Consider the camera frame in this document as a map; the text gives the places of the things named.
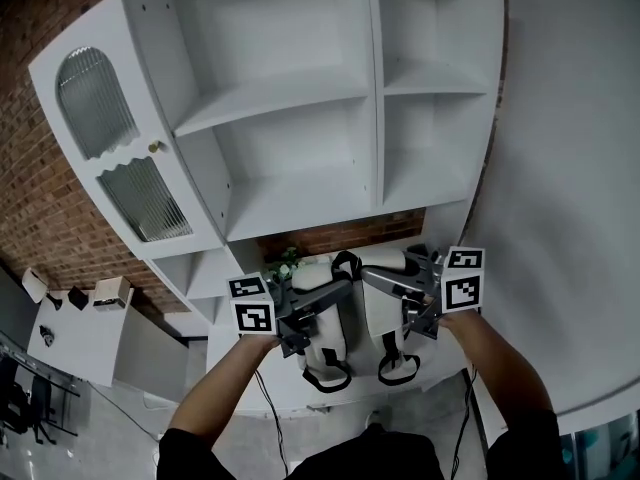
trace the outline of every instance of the floor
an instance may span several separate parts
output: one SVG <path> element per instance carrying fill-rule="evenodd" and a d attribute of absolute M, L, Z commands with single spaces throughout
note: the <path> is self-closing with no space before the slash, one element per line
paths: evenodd
<path fill-rule="evenodd" d="M 206 343 L 190 347 L 187 384 L 193 385 L 204 371 Z M 17 381 L 30 385 L 28 374 Z M 0 473 L 15 480 L 153 479 L 157 444 L 104 397 L 119 405 L 145 430 L 157 438 L 171 418 L 175 405 L 143 397 L 127 386 L 96 391 L 78 383 L 81 398 L 71 401 L 69 426 L 74 438 L 51 432 L 56 446 L 37 445 L 33 433 L 8 433 L 8 449 L 0 448 Z M 433 441 L 443 474 L 449 478 L 453 450 L 464 415 L 465 384 L 461 375 L 442 382 L 426 393 L 413 390 L 384 399 L 368 400 L 332 408 L 327 414 L 282 421 L 285 453 L 295 463 L 355 437 L 364 430 L 367 414 L 376 406 L 392 407 L 393 430 L 424 434 Z M 222 464 L 239 479 L 275 480 L 284 477 L 272 419 L 237 416 L 214 448 Z M 460 449 L 456 479 L 486 478 L 478 430 L 471 417 Z"/>

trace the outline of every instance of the brick wall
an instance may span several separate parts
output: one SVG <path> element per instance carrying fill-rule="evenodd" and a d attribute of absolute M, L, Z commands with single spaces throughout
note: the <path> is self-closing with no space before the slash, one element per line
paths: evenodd
<path fill-rule="evenodd" d="M 93 205 L 44 119 L 27 67 L 101 0 L 0 0 L 0 260 L 17 276 L 34 266 L 55 288 L 87 289 L 125 275 L 136 307 L 154 319 L 186 308 L 138 261 Z M 419 234 L 423 211 L 263 237 L 269 256 L 288 245 L 318 254 Z"/>

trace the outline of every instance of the desk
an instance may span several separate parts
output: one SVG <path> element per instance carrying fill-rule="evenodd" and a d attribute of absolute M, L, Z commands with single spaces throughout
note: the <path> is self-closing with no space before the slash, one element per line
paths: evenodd
<path fill-rule="evenodd" d="M 78 310 L 67 292 L 53 292 L 63 304 L 56 311 L 48 299 L 40 304 L 27 353 L 80 379 L 111 386 L 114 379 L 147 393 L 179 402 L 184 396 L 188 350 L 130 306 L 96 311 L 93 291 Z M 47 347 L 40 326 L 51 329 Z"/>

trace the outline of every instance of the black strap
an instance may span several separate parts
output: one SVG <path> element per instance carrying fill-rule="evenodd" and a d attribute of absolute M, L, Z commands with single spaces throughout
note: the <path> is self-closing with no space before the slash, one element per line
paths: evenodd
<path fill-rule="evenodd" d="M 358 258 L 352 252 L 340 251 L 336 256 L 336 259 L 333 260 L 333 263 L 331 264 L 331 270 L 334 272 L 336 271 L 344 272 L 344 270 L 340 268 L 340 265 L 343 265 L 344 263 L 349 263 L 349 266 L 351 267 L 351 279 L 353 281 L 359 281 L 360 269 L 362 268 L 362 261 L 360 260 L 360 258 Z"/>
<path fill-rule="evenodd" d="M 418 375 L 418 370 L 420 369 L 420 358 L 418 356 L 412 356 L 408 354 L 403 354 L 402 357 L 405 361 L 409 361 L 413 359 L 416 363 L 416 371 L 407 377 L 401 377 L 399 379 L 386 379 L 382 376 L 382 369 L 387 366 L 389 363 L 391 364 L 391 368 L 395 368 L 396 361 L 400 360 L 400 352 L 398 351 L 398 347 L 396 347 L 396 337 L 395 331 L 388 332 L 382 335 L 382 343 L 384 345 L 384 349 L 387 351 L 387 355 L 385 355 L 380 361 L 380 365 L 378 366 L 378 380 L 385 384 L 386 386 L 399 386 L 406 382 L 410 382 L 416 378 Z"/>
<path fill-rule="evenodd" d="M 322 384 L 320 384 L 318 378 L 309 371 L 309 367 L 306 367 L 302 372 L 302 378 L 309 384 L 312 384 L 321 393 L 335 393 L 336 391 L 340 391 L 341 389 L 344 389 L 349 384 L 351 384 L 351 372 L 349 372 L 349 370 L 347 370 L 347 368 L 343 366 L 340 361 L 338 361 L 336 351 L 332 348 L 323 348 L 322 353 L 324 354 L 324 360 L 327 366 L 335 366 L 338 370 L 340 370 L 347 376 L 344 382 L 336 386 L 323 386 Z"/>

